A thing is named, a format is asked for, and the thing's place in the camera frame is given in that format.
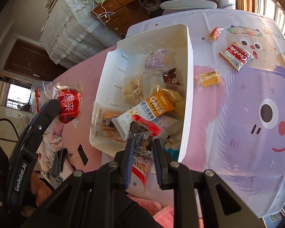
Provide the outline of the person's left hand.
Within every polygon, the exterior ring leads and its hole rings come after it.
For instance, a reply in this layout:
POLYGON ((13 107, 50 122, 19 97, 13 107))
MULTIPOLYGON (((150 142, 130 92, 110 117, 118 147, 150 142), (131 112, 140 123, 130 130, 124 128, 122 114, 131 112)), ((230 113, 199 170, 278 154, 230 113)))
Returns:
MULTIPOLYGON (((52 190, 38 177, 38 174, 35 171, 31 174, 30 188, 32 194, 35 196, 35 205, 37 207, 39 207, 45 199, 52 194, 52 190)), ((35 207, 26 206, 23 207, 21 214, 25 217, 29 217, 35 210, 35 207)))

